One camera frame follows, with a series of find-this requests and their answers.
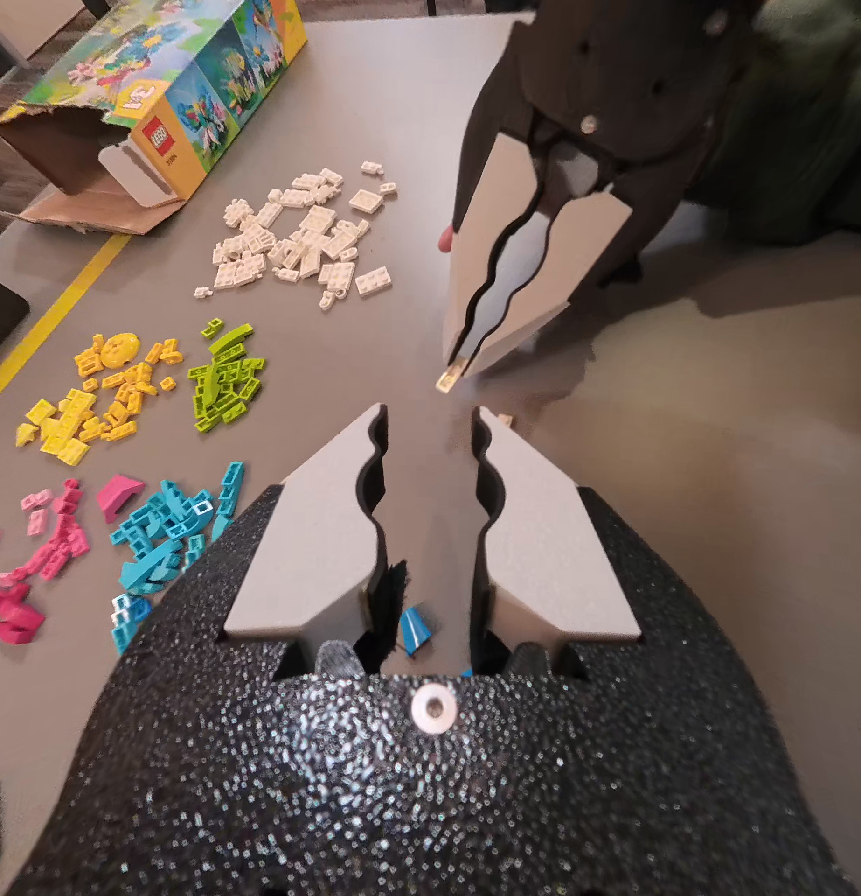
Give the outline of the pile of yellow lego bricks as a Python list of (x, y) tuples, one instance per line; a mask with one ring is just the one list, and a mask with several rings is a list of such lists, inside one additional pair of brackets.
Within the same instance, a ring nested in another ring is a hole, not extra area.
[(17, 425), (14, 444), (76, 467), (91, 448), (122, 442), (143, 412), (177, 386), (185, 357), (176, 338), (144, 342), (132, 331), (96, 334), (73, 359), (78, 384), (55, 402), (39, 400)]

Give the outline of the person's right forearm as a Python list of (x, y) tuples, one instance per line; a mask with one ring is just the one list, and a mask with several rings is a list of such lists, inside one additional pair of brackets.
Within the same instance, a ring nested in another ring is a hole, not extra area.
[(861, 1), (764, 2), (754, 38), (687, 198), (739, 241), (861, 233)]

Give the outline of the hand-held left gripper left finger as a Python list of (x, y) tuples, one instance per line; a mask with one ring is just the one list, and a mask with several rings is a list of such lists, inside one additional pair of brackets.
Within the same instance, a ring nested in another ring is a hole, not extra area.
[(373, 512), (385, 495), (389, 410), (377, 402), (281, 483), (278, 502), (223, 624), (232, 639), (278, 639), (316, 658), (328, 641), (386, 658), (402, 609)]

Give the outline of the blue wedge plate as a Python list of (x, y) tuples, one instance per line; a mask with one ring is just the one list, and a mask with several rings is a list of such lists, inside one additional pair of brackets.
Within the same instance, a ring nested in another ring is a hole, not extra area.
[(402, 612), (399, 623), (401, 646), (405, 655), (412, 659), (415, 655), (432, 641), (433, 633), (415, 607), (410, 607)]

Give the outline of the magenta slope brick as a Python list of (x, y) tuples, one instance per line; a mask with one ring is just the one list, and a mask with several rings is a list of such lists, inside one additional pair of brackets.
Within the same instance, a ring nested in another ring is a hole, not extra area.
[(97, 493), (97, 505), (105, 523), (116, 521), (123, 507), (140, 496), (145, 487), (146, 483), (137, 478), (123, 474), (113, 475)]

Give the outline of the pile of lime lego bricks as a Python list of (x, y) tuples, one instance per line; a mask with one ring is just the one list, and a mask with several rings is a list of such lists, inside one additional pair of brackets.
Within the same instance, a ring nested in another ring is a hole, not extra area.
[(219, 318), (210, 319), (201, 330), (209, 359), (187, 371), (194, 426), (200, 434), (231, 426), (249, 413), (261, 394), (268, 361), (250, 353), (247, 342), (253, 335), (250, 324), (228, 329)]

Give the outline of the pile of pink lego bricks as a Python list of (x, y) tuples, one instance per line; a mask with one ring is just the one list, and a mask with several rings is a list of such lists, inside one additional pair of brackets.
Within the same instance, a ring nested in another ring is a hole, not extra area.
[(54, 528), (27, 562), (0, 574), (0, 642), (9, 646), (31, 644), (45, 615), (30, 602), (34, 579), (53, 581), (70, 561), (89, 553), (86, 532), (77, 520), (83, 490), (77, 478), (63, 482), (62, 493), (52, 504)]

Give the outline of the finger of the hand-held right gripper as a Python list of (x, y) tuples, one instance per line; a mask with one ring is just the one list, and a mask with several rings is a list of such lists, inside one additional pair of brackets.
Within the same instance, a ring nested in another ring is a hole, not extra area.
[(497, 267), (508, 241), (533, 215), (539, 180), (526, 143), (505, 133), (493, 142), (449, 253), (443, 324), (446, 366), (478, 366), (484, 339), (503, 319), (511, 287)]
[(550, 225), (537, 271), (509, 296), (503, 319), (482, 342), (479, 365), (462, 376), (495, 364), (564, 311), (630, 215), (631, 209), (610, 193), (566, 203)]

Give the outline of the pile of white lego bricks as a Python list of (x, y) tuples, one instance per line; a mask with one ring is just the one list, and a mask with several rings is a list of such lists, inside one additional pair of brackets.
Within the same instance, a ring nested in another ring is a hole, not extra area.
[(359, 172), (373, 184), (360, 186), (340, 210), (335, 203), (346, 180), (329, 168), (272, 188), (260, 207), (232, 199), (222, 213), (227, 234), (211, 251), (212, 282), (195, 287), (193, 297), (205, 301), (270, 276), (282, 284), (316, 284), (319, 308), (327, 311), (353, 289), (367, 298), (392, 287), (386, 266), (361, 274), (357, 266), (371, 220), (398, 196), (398, 184), (384, 181), (385, 170), (375, 161), (363, 161)]

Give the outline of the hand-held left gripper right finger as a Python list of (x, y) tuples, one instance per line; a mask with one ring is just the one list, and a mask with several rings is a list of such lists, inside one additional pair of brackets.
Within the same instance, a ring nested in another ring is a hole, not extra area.
[(636, 643), (642, 632), (577, 483), (484, 406), (471, 418), (486, 512), (472, 581), (473, 655)]

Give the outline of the yellow tape strip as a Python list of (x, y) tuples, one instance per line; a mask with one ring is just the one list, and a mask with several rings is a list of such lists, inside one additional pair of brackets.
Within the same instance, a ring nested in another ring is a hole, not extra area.
[(31, 326), (0, 363), (0, 395), (131, 240), (132, 235), (128, 234), (115, 234), (106, 240), (56, 301)]

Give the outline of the pile of cyan lego bricks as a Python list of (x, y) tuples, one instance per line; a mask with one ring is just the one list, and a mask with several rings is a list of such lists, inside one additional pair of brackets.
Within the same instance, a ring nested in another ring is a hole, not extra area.
[(150, 615), (154, 599), (232, 524), (245, 471), (244, 462), (231, 462), (216, 494), (203, 489), (192, 497), (165, 479), (111, 532), (111, 543), (126, 546), (132, 553), (119, 577), (123, 590), (111, 602), (111, 639), (118, 655)]

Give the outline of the colourful cardboard lego box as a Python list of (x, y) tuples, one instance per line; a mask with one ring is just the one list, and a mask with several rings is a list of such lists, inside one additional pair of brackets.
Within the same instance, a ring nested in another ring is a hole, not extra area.
[(29, 223), (142, 236), (190, 200), (307, 41), (293, 1), (118, 2), (0, 115), (50, 183)]

